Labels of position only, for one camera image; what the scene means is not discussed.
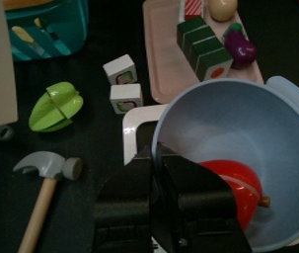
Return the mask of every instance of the teal container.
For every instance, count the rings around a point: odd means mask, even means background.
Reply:
[[[87,0],[54,0],[6,12],[15,61],[78,52],[87,38]]]

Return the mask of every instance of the gray hammer head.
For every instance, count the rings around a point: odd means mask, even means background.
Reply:
[[[14,171],[30,173],[39,170],[40,176],[60,179],[62,176],[75,180],[79,178],[82,171],[82,160],[68,158],[67,160],[56,153],[39,151],[23,158],[14,168]]]

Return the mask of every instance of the black table surface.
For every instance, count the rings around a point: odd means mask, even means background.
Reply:
[[[282,75],[299,86],[299,9],[290,0],[241,0],[239,14],[258,49],[258,66],[266,80]],[[0,142],[0,252],[16,252],[34,210],[43,178],[14,173],[30,153],[52,151],[84,163],[78,181],[56,186],[39,240],[38,252],[92,250],[94,203],[103,182],[123,166],[123,116],[110,103],[103,64],[129,54],[143,85],[146,106],[150,75],[145,43],[143,0],[90,1],[88,37],[74,55],[15,63],[19,120],[16,135]],[[74,124],[52,133],[30,130],[28,118],[46,88],[60,81],[74,84],[84,99]],[[299,245],[274,252],[298,252]]]

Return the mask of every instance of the white toy block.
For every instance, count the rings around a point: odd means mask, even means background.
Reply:
[[[110,99],[115,113],[126,114],[133,108],[145,105],[142,85],[139,83],[112,85]]]
[[[127,54],[106,63],[103,68],[111,85],[137,83],[137,68]]]

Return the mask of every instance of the toy egg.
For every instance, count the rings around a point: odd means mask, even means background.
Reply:
[[[218,22],[229,21],[238,11],[238,0],[209,0],[209,12]]]

